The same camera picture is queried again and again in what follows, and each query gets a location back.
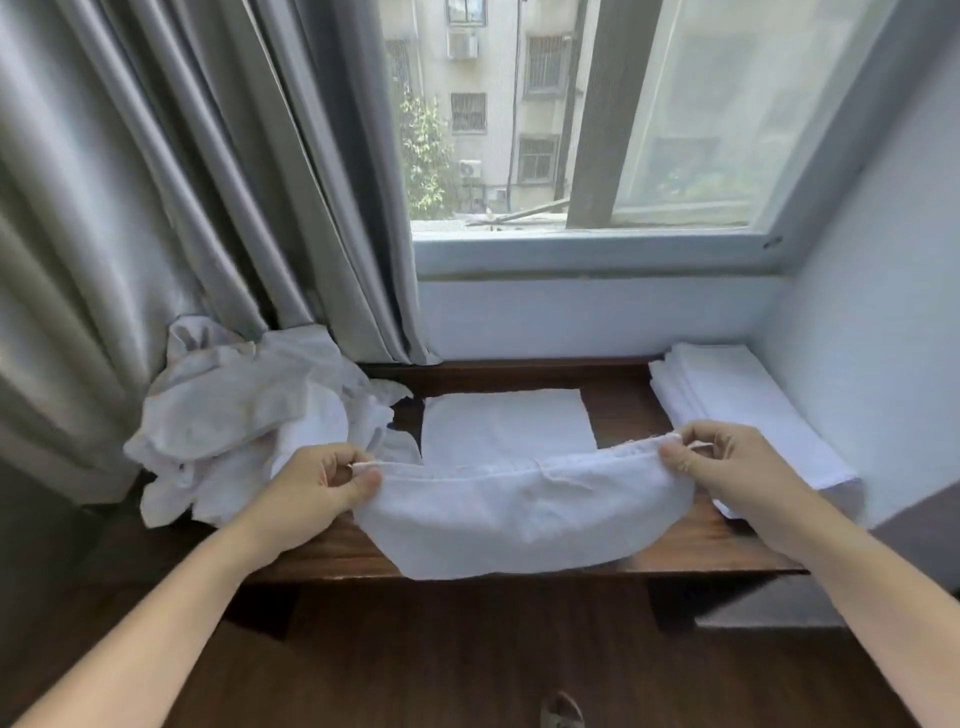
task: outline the left hand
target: left hand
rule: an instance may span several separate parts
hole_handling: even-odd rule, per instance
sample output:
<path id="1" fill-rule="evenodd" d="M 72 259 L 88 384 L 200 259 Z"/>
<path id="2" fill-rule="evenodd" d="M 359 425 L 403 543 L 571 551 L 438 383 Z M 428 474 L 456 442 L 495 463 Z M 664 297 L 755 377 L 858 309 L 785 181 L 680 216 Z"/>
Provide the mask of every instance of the left hand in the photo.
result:
<path id="1" fill-rule="evenodd" d="M 350 470 L 353 463 L 371 460 L 347 443 L 300 448 L 267 488 L 221 530 L 232 532 L 236 543 L 252 549 L 255 568 L 265 567 L 376 494 L 380 471 L 352 477 Z"/>

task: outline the air conditioner unit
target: air conditioner unit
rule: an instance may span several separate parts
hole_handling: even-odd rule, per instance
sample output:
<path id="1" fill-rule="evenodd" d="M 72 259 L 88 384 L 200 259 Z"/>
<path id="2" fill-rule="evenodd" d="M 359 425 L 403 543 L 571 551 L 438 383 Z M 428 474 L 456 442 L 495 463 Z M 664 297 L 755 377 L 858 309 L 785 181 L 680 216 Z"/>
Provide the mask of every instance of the air conditioner unit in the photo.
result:
<path id="1" fill-rule="evenodd" d="M 480 55 L 480 40 L 472 28 L 451 28 L 446 32 L 446 57 L 469 61 Z"/>
<path id="2" fill-rule="evenodd" d="M 479 180 L 483 167 L 479 159 L 461 159 L 460 160 L 460 179 L 461 180 Z"/>

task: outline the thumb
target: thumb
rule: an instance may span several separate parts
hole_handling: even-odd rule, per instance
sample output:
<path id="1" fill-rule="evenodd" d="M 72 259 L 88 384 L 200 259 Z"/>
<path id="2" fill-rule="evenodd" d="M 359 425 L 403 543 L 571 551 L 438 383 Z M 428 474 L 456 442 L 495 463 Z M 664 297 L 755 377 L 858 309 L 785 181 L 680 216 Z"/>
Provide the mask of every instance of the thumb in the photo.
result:
<path id="1" fill-rule="evenodd" d="M 694 480 L 707 480 L 717 461 L 699 455 L 680 442 L 666 442 L 658 450 L 660 460 L 676 473 L 690 475 Z"/>
<path id="2" fill-rule="evenodd" d="M 334 507 L 338 514 L 363 505 L 380 490 L 383 473 L 376 468 L 364 470 L 353 477 L 349 483 L 330 489 Z"/>

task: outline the tree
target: tree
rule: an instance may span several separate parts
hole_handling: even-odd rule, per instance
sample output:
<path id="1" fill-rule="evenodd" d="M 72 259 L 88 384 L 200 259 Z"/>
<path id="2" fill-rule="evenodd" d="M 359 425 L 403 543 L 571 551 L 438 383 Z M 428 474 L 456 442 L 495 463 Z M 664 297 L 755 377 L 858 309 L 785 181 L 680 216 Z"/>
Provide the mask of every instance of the tree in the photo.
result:
<path id="1" fill-rule="evenodd" d="M 411 220 L 443 220 L 453 216 L 451 156 L 444 121 L 436 100 L 424 101 L 409 89 L 399 104 L 400 154 Z"/>

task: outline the hand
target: hand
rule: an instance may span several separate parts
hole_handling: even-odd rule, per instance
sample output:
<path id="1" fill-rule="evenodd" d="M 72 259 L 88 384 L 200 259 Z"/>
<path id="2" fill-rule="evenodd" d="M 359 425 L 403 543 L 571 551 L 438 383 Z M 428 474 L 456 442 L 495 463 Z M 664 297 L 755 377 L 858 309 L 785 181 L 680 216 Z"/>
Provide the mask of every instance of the hand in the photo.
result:
<path id="1" fill-rule="evenodd" d="M 678 432 L 683 445 L 660 446 L 664 465 L 693 476 L 750 522 L 770 548 L 802 560 L 811 529 L 839 515 L 755 427 L 698 420 Z M 695 440 L 713 443 L 712 459 L 686 447 Z"/>
<path id="2" fill-rule="evenodd" d="M 352 477 L 349 467 L 370 460 L 364 451 L 346 443 L 300 448 L 266 489 L 221 530 L 231 531 L 236 543 L 252 550 L 253 569 L 265 567 L 376 494 L 380 471 Z"/>

